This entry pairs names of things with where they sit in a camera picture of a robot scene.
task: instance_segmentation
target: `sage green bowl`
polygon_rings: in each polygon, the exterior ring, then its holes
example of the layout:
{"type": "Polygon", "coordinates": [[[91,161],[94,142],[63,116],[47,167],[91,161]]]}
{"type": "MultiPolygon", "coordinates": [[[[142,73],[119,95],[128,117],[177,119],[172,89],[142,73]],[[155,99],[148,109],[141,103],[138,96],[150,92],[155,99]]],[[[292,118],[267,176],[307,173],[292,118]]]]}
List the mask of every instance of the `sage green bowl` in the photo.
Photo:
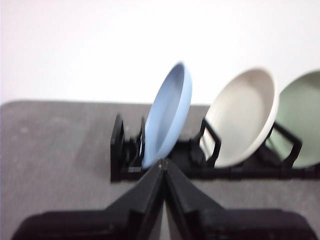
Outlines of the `sage green bowl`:
{"type": "MultiPolygon", "coordinates": [[[[275,121],[302,140],[293,168],[320,163],[320,70],[301,76],[281,92],[275,121]]],[[[292,149],[292,144],[277,131],[272,132],[266,144],[281,159],[292,149]]]]}

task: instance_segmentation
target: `white background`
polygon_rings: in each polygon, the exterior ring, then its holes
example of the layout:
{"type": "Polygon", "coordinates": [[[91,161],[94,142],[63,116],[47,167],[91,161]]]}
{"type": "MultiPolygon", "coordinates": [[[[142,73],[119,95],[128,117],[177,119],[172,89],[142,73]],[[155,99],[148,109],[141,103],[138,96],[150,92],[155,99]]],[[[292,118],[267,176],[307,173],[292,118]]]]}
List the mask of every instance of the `white background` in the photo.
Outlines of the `white background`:
{"type": "Polygon", "coordinates": [[[178,61],[193,104],[254,66],[282,89],[320,67],[320,1],[1,1],[1,103],[151,103],[178,61]]]}

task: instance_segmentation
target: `dish rack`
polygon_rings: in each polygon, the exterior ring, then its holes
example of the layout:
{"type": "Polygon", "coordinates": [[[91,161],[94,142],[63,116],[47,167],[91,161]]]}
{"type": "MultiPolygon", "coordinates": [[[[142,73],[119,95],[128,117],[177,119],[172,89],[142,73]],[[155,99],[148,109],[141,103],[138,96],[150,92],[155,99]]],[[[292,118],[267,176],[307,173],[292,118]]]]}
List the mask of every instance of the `dish rack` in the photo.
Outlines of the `dish rack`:
{"type": "MultiPolygon", "coordinates": [[[[205,118],[202,119],[198,134],[189,140],[178,140],[168,158],[191,179],[320,179],[320,163],[306,168],[292,168],[302,147],[299,138],[275,122],[266,140],[272,131],[278,131],[292,143],[291,152],[285,159],[280,159],[266,146],[266,141],[264,141],[250,157],[240,164],[214,168],[221,140],[205,118]],[[208,160],[199,145],[205,129],[215,142],[213,154],[208,160]]],[[[137,136],[126,140],[124,121],[118,114],[110,140],[110,181],[138,180],[144,175],[147,172],[147,169],[141,167],[144,151],[144,118],[141,119],[141,127],[137,136]]]]}

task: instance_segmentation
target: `gray countertop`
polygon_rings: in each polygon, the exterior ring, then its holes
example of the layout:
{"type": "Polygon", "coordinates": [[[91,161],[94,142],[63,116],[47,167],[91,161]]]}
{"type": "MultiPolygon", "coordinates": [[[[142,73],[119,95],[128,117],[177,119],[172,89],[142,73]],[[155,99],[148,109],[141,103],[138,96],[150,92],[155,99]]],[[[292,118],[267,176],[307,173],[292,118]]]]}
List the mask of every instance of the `gray countertop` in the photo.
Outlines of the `gray countertop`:
{"type": "MultiPolygon", "coordinates": [[[[18,101],[1,106],[1,239],[27,216],[103,209],[135,183],[110,183],[110,138],[117,113],[136,135],[150,106],[18,101]]],[[[207,106],[192,106],[181,138],[197,133],[207,106]]],[[[316,180],[193,180],[226,208],[281,208],[302,214],[320,236],[316,180]]],[[[169,239],[166,211],[160,239],[169,239]]]]}

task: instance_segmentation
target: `light blue bowl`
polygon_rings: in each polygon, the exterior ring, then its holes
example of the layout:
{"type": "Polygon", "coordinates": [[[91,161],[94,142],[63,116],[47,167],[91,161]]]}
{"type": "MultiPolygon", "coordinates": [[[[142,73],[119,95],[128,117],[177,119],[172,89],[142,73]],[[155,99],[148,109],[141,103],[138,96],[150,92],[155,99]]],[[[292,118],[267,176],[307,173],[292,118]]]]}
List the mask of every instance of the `light blue bowl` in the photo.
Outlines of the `light blue bowl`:
{"type": "Polygon", "coordinates": [[[146,119],[143,169],[166,158],[175,146],[187,119],[191,95],[191,76],[183,63],[178,63],[166,76],[146,119]]]}

